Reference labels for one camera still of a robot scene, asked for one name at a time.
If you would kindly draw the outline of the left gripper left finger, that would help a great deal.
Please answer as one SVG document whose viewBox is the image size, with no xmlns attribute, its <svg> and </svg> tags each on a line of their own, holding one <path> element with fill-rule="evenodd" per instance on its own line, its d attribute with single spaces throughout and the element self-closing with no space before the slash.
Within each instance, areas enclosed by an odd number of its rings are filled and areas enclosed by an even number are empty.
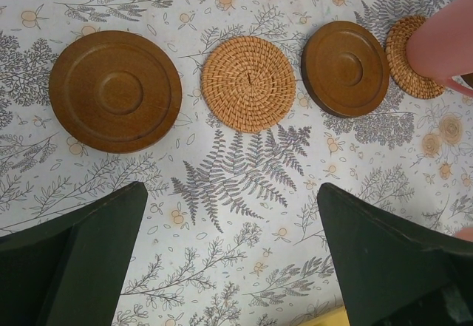
<svg viewBox="0 0 473 326">
<path fill-rule="evenodd" d="M 110 325 L 147 197 L 133 182 L 1 237 L 1 324 Z"/>
</svg>

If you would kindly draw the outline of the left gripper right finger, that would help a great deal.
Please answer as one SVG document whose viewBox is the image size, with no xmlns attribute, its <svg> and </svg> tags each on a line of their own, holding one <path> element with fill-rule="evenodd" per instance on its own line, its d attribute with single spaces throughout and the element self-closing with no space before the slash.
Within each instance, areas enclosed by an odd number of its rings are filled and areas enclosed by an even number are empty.
<svg viewBox="0 0 473 326">
<path fill-rule="evenodd" d="M 332 183 L 319 214 L 351 325 L 471 325 L 472 243 L 376 208 Z"/>
</svg>

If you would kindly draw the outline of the brown wooden coaster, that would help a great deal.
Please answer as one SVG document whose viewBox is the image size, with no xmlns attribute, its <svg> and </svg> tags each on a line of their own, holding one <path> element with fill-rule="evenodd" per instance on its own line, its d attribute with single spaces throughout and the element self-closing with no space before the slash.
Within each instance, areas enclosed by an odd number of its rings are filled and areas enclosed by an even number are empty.
<svg viewBox="0 0 473 326">
<path fill-rule="evenodd" d="M 49 96 L 71 136 L 102 152 L 130 153 L 167 134 L 183 91 L 176 67 L 155 43 L 108 30 L 79 38 L 59 55 Z"/>
<path fill-rule="evenodd" d="M 301 74 L 315 103 L 330 115 L 373 112 L 389 87 L 389 66 L 376 37 L 351 21 L 332 21 L 307 40 Z"/>
</svg>

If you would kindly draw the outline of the woven rattan coaster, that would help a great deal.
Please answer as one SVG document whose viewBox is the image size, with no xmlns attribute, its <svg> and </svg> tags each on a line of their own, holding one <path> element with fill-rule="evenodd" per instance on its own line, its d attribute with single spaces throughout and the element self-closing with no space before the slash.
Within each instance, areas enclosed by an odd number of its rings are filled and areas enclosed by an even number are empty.
<svg viewBox="0 0 473 326">
<path fill-rule="evenodd" d="M 258 133 L 276 125 L 290 111 L 296 79 L 285 54 L 255 36 L 222 42 L 207 57 L 201 91 L 211 112 L 226 126 Z"/>
<path fill-rule="evenodd" d="M 390 75 L 399 88 L 414 98 L 428 100 L 442 95 L 445 86 L 417 74 L 406 56 L 408 40 L 425 21 L 426 17 L 420 15 L 406 16 L 396 21 L 387 34 L 385 53 Z"/>
</svg>

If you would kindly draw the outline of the pink mug cream inside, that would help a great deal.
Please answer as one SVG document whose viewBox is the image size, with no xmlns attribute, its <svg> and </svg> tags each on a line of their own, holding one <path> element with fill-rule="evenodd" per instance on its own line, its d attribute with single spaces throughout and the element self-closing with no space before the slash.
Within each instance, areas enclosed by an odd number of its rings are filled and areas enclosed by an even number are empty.
<svg viewBox="0 0 473 326">
<path fill-rule="evenodd" d="M 472 96 L 453 80 L 472 72 L 472 0 L 454 0 L 427 19 L 410 36 L 406 57 L 418 75 Z"/>
</svg>

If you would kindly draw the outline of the yellow plastic tray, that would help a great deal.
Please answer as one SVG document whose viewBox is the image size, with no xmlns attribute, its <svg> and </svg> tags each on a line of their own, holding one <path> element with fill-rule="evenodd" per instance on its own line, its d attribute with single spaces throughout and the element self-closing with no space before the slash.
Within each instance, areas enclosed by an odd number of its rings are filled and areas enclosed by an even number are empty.
<svg viewBox="0 0 473 326">
<path fill-rule="evenodd" d="M 301 323 L 299 326 L 350 326 L 345 307 L 336 308 L 322 316 Z"/>
</svg>

